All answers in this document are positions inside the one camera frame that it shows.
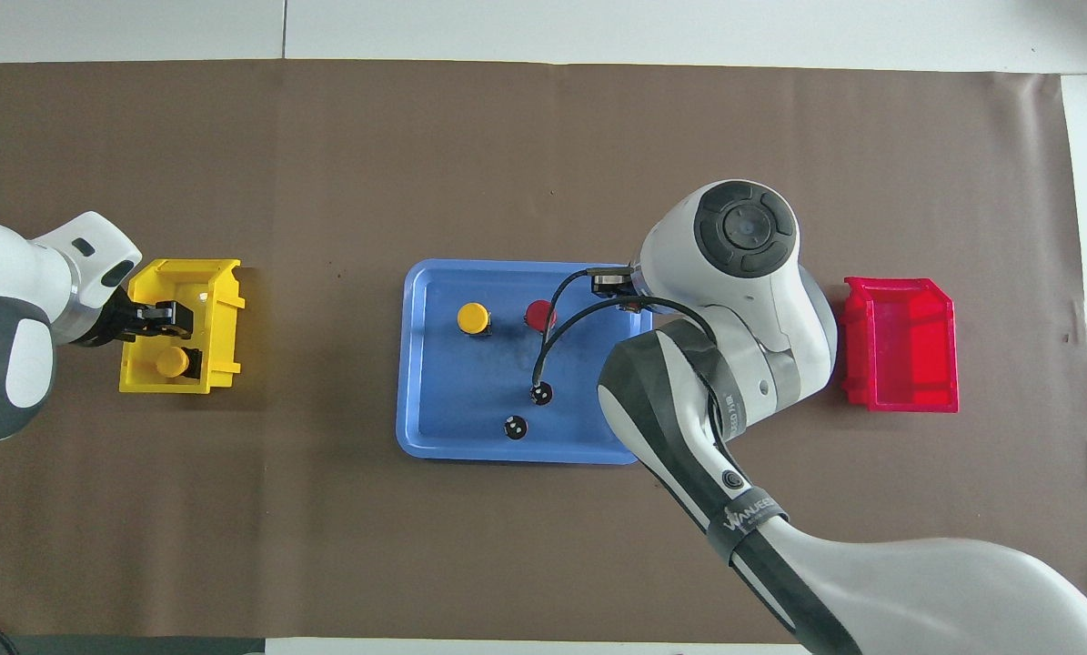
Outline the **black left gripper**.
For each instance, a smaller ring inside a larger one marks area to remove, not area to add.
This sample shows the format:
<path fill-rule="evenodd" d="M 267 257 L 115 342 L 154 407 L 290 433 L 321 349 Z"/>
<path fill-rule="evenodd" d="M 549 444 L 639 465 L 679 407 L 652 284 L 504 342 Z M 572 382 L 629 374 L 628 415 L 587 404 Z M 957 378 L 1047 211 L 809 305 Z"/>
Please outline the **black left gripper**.
<path fill-rule="evenodd" d="M 140 336 L 190 339 L 193 311 L 177 301 L 138 303 L 123 287 L 115 287 L 91 327 L 72 345 L 97 348 L 110 341 L 135 341 Z"/>

